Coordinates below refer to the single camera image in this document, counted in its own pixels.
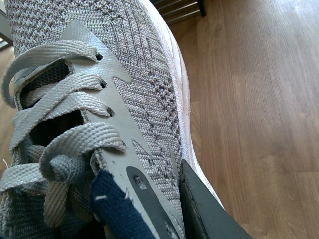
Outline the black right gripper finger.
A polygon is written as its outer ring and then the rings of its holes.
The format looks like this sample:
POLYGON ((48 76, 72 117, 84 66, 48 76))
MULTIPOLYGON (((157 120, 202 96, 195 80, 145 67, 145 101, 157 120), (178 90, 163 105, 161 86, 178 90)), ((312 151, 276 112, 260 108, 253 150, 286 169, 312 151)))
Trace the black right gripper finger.
POLYGON ((180 196, 187 239, 250 239, 224 210, 186 160, 181 163, 180 196))

